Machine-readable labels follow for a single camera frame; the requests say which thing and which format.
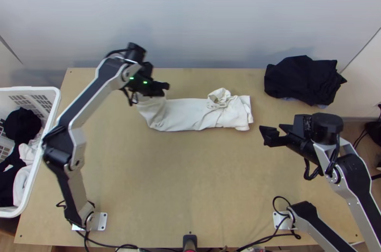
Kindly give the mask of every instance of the white wall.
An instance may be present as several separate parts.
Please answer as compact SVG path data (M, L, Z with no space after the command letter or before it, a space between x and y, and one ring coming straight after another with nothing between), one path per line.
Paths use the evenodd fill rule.
M0 0L0 34L26 67L59 77L133 41L160 67L263 68L338 59L381 26L379 0Z
M342 73L347 79L327 111L342 117L378 117L381 103L381 29Z
M21 80L12 78L23 68L23 65L0 41L0 87L23 85Z

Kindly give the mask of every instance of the laundry basket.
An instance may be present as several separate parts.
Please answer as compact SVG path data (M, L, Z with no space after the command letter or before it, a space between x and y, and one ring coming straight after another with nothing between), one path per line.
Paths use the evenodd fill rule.
M6 137L3 130L3 121L9 113L20 107L32 110L42 121L44 128L42 140L43 136L54 124L60 100L61 92L55 87L19 86L0 88L0 161L3 161L14 147L14 142ZM16 217L26 208L41 163L42 153L41 145L39 145L20 206L0 207L0 217Z

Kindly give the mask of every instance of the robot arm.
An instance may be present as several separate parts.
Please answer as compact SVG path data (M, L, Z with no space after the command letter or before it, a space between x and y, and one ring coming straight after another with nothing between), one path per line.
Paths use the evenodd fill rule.
M124 56L114 56L125 52ZM145 50L129 43L125 50L109 53L96 69L95 79L58 117L57 126L43 139L43 159L58 179L65 201L65 218L86 231L104 230L107 214L95 212L87 200L80 169L84 165L86 140L82 126L113 90L122 90L130 105L137 92L143 96L164 96L169 84L151 78L153 66L143 62ZM132 92L130 98L125 87Z
M287 146L315 163L316 171L325 175L332 189L346 200L369 250L381 252L381 212L371 194L371 177L351 143L339 137L342 119L326 113L295 115L293 125L280 127L286 136L279 137L276 128L260 126L264 144ZM293 225L310 233L326 251L355 251L320 220L309 202L291 205L288 211Z

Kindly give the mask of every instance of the wooden floor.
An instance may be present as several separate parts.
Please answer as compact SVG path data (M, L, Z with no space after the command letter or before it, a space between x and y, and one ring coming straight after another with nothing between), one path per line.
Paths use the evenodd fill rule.
M347 139L350 142L354 142L363 130L363 122L346 122L344 126L344 132L341 137ZM359 146L357 147L358 154L366 162L370 174L376 175L380 171L375 169L376 164L381 161L381 147L376 145L369 136L362 139ZM381 207L381 179L375 180L372 183L372 193L378 204ZM6 252L84 252L83 247L51 247L51 246L41 246L41 245L25 245L25 244L14 244L14 238L8 235L0 234L0 251ZM321 247L318 245L314 246L295 246L295 247L267 247L269 251L272 252L323 252ZM356 246L359 252L368 252L366 245L361 243ZM234 248L229 248L228 251L234 251ZM93 252L112 252L113 248L90 248ZM162 249L150 249L151 252L165 252Z

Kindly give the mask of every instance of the wooden table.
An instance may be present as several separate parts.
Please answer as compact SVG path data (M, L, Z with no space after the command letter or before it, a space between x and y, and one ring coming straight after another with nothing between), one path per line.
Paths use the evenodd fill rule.
M59 113L94 78L94 70L68 69ZM271 202L282 195L291 203L312 202L347 241L361 241L348 206L325 178L304 180L301 156L263 145L259 125L292 124L295 114L319 111L268 96L263 76L264 70L252 69L154 70L156 80L171 84L169 99L206 98L220 87L250 95L254 123L249 131L155 131L121 91L114 91L84 125L87 195L109 214L106 230L90 237L114 245L181 247L182 236L193 233L199 247L238 247L273 233ZM42 164L15 242L82 246L83 239L55 207L62 199L54 174ZM302 234L301 240L279 237L268 245L314 243Z

